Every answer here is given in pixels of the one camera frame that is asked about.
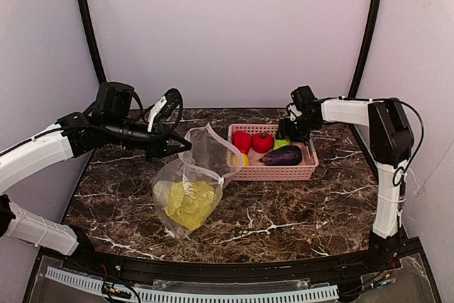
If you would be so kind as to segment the green toy chayote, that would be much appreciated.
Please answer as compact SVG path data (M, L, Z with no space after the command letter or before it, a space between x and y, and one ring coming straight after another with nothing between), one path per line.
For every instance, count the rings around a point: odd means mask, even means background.
M289 146L292 144L292 141L289 138L276 138L274 139L273 150Z

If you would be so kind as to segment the clear zip top bag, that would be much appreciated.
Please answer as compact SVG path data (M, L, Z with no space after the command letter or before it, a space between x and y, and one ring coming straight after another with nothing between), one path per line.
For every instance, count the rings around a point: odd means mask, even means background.
M190 129L184 139L192 148L165 165L153 182L155 213L176 239L204 225L243 166L239 149L210 124Z

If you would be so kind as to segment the yellow toy napa cabbage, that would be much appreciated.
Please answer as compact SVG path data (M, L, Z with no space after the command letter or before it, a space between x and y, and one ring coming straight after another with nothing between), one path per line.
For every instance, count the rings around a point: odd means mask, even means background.
M164 210L173 221L194 231L213 211L215 198L213 187L205 181L173 182Z

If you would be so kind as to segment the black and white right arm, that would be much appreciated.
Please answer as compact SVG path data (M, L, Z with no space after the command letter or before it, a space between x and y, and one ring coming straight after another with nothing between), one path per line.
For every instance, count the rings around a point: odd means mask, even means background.
M369 130L370 153L377 168L377 208L369 235L366 268L378 270L392 260L401 245L406 173L421 147L414 141L406 103L397 98L318 99L297 89L287 105L288 118L303 142L325 123L349 123Z

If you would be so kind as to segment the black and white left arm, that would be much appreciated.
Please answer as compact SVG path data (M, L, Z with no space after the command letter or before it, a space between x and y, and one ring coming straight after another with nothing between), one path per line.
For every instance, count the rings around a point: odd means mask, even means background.
M171 88L139 117L129 118L131 103L140 98L130 85L103 82L95 101L83 112L63 116L44 131L1 152L1 235L62 255L90 250L93 245L77 227L57 224L32 214L7 196L8 189L47 167L78 158L108 144L142 150L145 159L165 158L191 149L175 133L183 98Z

